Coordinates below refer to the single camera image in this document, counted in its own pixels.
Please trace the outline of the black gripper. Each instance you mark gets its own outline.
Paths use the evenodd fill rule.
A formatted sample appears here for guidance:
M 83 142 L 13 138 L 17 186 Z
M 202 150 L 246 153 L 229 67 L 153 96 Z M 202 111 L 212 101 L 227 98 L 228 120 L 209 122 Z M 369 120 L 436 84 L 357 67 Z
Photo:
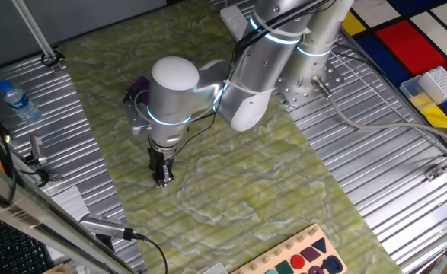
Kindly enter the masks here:
M 152 171 L 152 177 L 155 182 L 155 188 L 162 188 L 167 186 L 168 182 L 174 179 L 171 171 L 174 158 L 166 159 L 164 154 L 156 151 L 153 148 L 148 149 L 149 154 L 149 169 Z

